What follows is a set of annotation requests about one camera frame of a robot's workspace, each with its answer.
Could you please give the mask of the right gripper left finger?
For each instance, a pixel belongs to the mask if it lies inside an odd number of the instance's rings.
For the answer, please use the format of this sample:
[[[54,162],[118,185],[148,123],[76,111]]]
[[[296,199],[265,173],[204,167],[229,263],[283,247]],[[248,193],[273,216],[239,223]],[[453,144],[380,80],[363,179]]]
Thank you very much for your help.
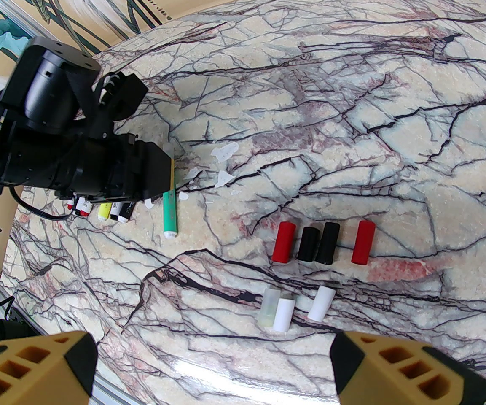
[[[87,405],[97,344],[75,330],[0,341],[0,405]]]

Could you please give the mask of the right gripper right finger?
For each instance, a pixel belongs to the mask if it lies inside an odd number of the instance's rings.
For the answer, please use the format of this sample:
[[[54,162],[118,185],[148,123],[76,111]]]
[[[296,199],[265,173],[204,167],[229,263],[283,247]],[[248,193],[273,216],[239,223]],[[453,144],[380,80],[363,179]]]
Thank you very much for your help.
[[[486,403],[486,378],[428,343],[338,332],[330,359],[341,405]]]

